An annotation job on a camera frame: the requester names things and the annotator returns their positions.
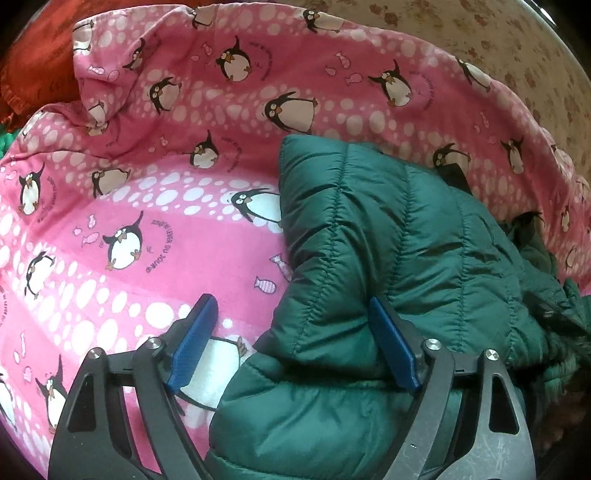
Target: green puffer jacket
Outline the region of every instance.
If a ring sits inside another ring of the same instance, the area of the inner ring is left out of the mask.
[[[481,202],[365,144],[289,136],[280,163],[293,280],[213,417],[214,479],[372,477],[411,402],[368,328],[378,294],[455,352],[494,348],[508,367],[548,365],[548,392],[560,393],[577,362],[522,295],[582,320]],[[443,461],[460,398],[450,398],[432,466]]]

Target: pink blanket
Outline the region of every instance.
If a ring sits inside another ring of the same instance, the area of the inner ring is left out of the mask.
[[[220,320],[181,403],[207,451],[217,402],[291,280],[288,132],[458,163],[497,219],[539,210],[561,276],[591,279],[589,185],[506,86],[426,42],[274,4],[138,7],[73,35],[82,101],[37,112],[0,163],[2,421],[43,473],[88,349],[134,349],[204,292]]]

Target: red fabric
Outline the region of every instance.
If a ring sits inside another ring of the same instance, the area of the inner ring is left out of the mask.
[[[22,127],[43,105],[80,98],[74,78],[72,29],[75,23],[109,10],[170,0],[52,0],[11,46],[0,64],[0,124]],[[209,0],[184,0],[198,7]]]

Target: penguin print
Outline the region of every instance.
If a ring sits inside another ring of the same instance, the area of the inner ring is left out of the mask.
[[[139,68],[140,65],[142,65],[142,62],[144,61],[144,59],[142,58],[142,52],[144,51],[146,41],[142,37],[140,37],[139,42],[140,42],[139,47],[136,48],[134,50],[134,52],[131,54],[131,61],[127,65],[123,65],[124,69],[130,70],[133,72],[134,70]]]
[[[35,378],[39,390],[45,397],[47,409],[47,421],[49,423],[49,432],[56,432],[57,424],[60,421],[61,411],[66,404],[68,392],[64,388],[64,369],[61,364],[61,355],[59,356],[57,373],[47,379],[45,384]]]
[[[442,167],[451,163],[456,163],[460,166],[464,175],[468,172],[468,167],[471,162],[470,154],[452,148],[455,143],[448,143],[444,147],[438,148],[433,153],[433,165]]]
[[[211,168],[219,158],[219,151],[212,141],[212,133],[207,130],[207,138],[195,145],[189,163],[196,168]]]
[[[215,411],[228,383],[247,357],[248,348],[242,337],[236,341],[211,337],[191,381],[178,396],[192,405]]]
[[[254,217],[281,224],[278,193],[267,192],[267,189],[252,189],[235,193],[230,201],[249,222],[253,222]]]
[[[14,416],[14,406],[12,405],[13,397],[12,391],[6,385],[4,376],[0,373],[0,414],[12,425],[14,429],[17,428],[17,419]]]
[[[295,92],[287,92],[267,102],[265,116],[282,130],[310,134],[314,122],[316,98],[292,98]]]
[[[472,82],[476,82],[478,85],[483,87],[487,92],[491,91],[492,79],[486,73],[484,73],[478,67],[475,67],[474,65],[472,65],[470,63],[466,63],[465,61],[460,60],[457,57],[456,57],[456,60],[460,64],[460,67],[462,67],[462,71],[464,72],[464,75],[468,79],[468,82],[470,82],[470,85],[472,85]]]
[[[570,213],[569,213],[569,204],[566,204],[566,208],[562,215],[560,216],[560,226],[562,227],[563,232],[568,232],[570,227]]]
[[[511,170],[517,175],[523,173],[523,161],[521,160],[521,144],[523,143],[523,138],[521,140],[515,140],[511,138],[507,143],[501,141],[501,145],[507,151],[507,158],[509,159],[509,165],[511,165]]]
[[[330,30],[339,33],[340,29],[343,28],[343,23],[345,23],[342,18],[333,17],[310,8],[304,10],[302,15],[306,21],[306,27],[314,33],[318,33],[318,30]]]
[[[95,27],[95,21],[90,20],[82,25],[77,25],[72,31],[74,51],[90,51],[90,42],[92,42],[92,29]]]
[[[251,59],[246,52],[240,49],[240,40],[236,38],[236,43],[232,48],[225,50],[216,63],[222,69],[222,73],[228,82],[241,82],[252,71]]]
[[[27,274],[25,279],[27,284],[25,285],[24,295],[31,293],[35,300],[39,296],[39,292],[43,288],[44,282],[49,277],[51,269],[55,264],[56,259],[49,257],[46,251],[40,252],[33,260],[29,262],[27,267]]]
[[[123,270],[139,260],[142,252],[142,232],[139,229],[139,222],[143,216],[142,210],[132,225],[121,227],[114,236],[103,235],[103,241],[109,245],[107,270]]]
[[[109,170],[96,170],[92,172],[92,196],[106,195],[112,190],[121,187],[131,175],[131,170],[110,168]]]
[[[406,79],[400,75],[400,67],[394,59],[394,70],[386,70],[379,77],[370,77],[369,80],[379,83],[384,95],[388,98],[389,106],[404,106],[413,97],[413,90]]]
[[[172,79],[173,77],[166,77],[150,87],[150,101],[156,107],[159,115],[161,111],[170,111],[181,92],[183,84],[181,82],[173,83]]]
[[[30,215],[39,207],[41,198],[41,174],[45,169],[45,164],[38,172],[32,171],[25,177],[18,177],[21,184],[21,203],[18,209],[25,215]]]

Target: white polka dot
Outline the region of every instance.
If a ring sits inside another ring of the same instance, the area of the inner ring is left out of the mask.
[[[347,119],[347,132],[359,135],[363,130],[363,119],[359,115],[351,115]]]
[[[193,200],[197,200],[201,195],[203,195],[204,191],[200,187],[195,187],[193,189],[187,190],[183,195],[183,200],[187,202],[192,202]]]
[[[153,187],[156,184],[157,181],[158,180],[156,179],[156,177],[147,177],[146,179],[143,179],[139,183],[138,188],[140,190],[147,190],[150,187]]]
[[[74,327],[70,343],[78,355],[85,355],[95,337],[95,326],[88,320],[82,320]]]
[[[80,289],[76,294],[76,304],[78,305],[78,308],[83,309],[88,305],[88,302],[90,302],[90,299],[95,293],[95,288],[96,280],[87,280],[80,286]]]
[[[45,322],[53,314],[53,309],[56,307],[55,298],[49,296],[43,299],[43,303],[37,310],[37,320],[41,323]]]
[[[185,215],[195,215],[199,210],[201,210],[199,205],[191,205],[190,207],[185,208],[183,213]]]
[[[49,323],[47,324],[47,329],[50,332],[55,332],[57,330],[57,328],[60,326],[60,322],[61,322],[61,313],[55,312],[52,315],[51,320],[49,320]]]
[[[351,38],[356,41],[363,41],[368,37],[365,33],[365,30],[361,28],[355,28],[354,30],[350,30],[349,35],[351,35]]]
[[[118,332],[119,327],[117,322],[114,319],[107,320],[100,327],[99,333],[96,335],[96,345],[106,351],[112,349],[117,340]]]
[[[178,318],[184,319],[187,318],[187,315],[191,312],[191,305],[184,303],[178,309]]]
[[[404,135],[407,137],[412,136],[414,133],[414,125],[411,123],[404,124]]]
[[[267,33],[269,35],[278,35],[280,31],[281,31],[281,26],[277,23],[273,23],[273,24],[269,25],[269,27],[267,28]]]
[[[351,100],[350,98],[343,98],[340,101],[340,107],[343,110],[351,110],[353,108],[353,100]]]
[[[369,116],[369,129],[375,133],[380,134],[386,128],[386,117],[382,112],[374,112]]]
[[[145,318],[154,328],[166,328],[174,320],[174,311],[170,305],[156,301],[146,309]]]
[[[113,34],[109,30],[106,30],[99,38],[99,47],[108,47],[112,40]]]
[[[113,194],[113,201],[120,202],[123,200],[127,194],[131,191],[131,187],[129,185],[123,185],[120,189],[115,190]]]

